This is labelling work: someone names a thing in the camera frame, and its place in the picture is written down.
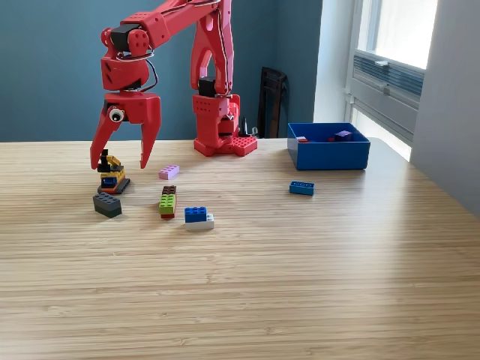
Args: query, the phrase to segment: black chair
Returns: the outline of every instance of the black chair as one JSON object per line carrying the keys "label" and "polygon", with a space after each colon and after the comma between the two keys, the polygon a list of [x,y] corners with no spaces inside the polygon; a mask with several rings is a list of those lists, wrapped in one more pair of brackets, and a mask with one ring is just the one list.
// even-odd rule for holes
{"label": "black chair", "polygon": [[260,96],[258,105],[258,118],[256,126],[258,128],[258,137],[265,138],[267,128],[267,96],[273,98],[273,108],[271,110],[271,121],[268,126],[269,138],[278,138],[280,130],[280,111],[282,98],[287,93],[287,75],[278,70],[268,67],[262,68],[262,80],[260,83]]}

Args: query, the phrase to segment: pink lego brick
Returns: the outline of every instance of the pink lego brick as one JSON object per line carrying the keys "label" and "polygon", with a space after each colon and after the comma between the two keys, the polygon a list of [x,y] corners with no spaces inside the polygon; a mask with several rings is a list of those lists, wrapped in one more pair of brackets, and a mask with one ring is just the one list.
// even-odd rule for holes
{"label": "pink lego brick", "polygon": [[158,178],[163,180],[173,179],[180,171],[180,166],[169,165],[158,172]]}

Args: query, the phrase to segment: robotic arm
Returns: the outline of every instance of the robotic arm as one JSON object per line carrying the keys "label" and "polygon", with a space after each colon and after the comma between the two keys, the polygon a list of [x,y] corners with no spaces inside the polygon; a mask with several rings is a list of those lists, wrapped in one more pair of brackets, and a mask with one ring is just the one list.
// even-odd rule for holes
{"label": "robotic arm", "polygon": [[[193,23],[196,23],[196,35],[190,84],[199,90],[199,95],[193,96],[199,133],[195,147],[204,155],[213,155],[222,149],[228,152],[225,147],[229,144],[233,149],[232,138],[238,137],[240,103],[237,95],[230,94],[233,85],[231,7],[232,0],[167,0],[156,10],[135,13],[121,21],[118,28],[102,32],[101,40],[107,48],[101,59],[103,87],[114,93],[105,95],[100,123],[90,148],[92,169],[97,168],[104,146],[122,122],[141,124],[140,167],[146,166],[161,126],[160,98],[147,93],[158,81],[149,58],[155,49]],[[212,56],[215,80],[206,78]],[[149,79],[149,65],[154,71],[155,85],[142,88]],[[252,143],[256,149],[256,140]]]}

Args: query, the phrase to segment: white lego brick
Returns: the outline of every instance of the white lego brick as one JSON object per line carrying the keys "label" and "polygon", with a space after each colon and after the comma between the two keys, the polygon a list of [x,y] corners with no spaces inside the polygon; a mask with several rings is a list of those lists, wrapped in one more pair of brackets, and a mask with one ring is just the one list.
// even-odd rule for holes
{"label": "white lego brick", "polygon": [[199,221],[197,223],[185,223],[188,231],[210,230],[215,228],[215,221],[212,214],[207,214],[207,221]]}

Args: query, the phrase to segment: green lego brick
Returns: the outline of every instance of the green lego brick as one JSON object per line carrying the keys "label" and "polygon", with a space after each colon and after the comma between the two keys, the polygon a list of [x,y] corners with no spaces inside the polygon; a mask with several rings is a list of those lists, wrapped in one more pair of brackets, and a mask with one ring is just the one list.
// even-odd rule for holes
{"label": "green lego brick", "polygon": [[162,195],[158,209],[161,215],[171,215],[175,213],[176,198],[175,195]]}

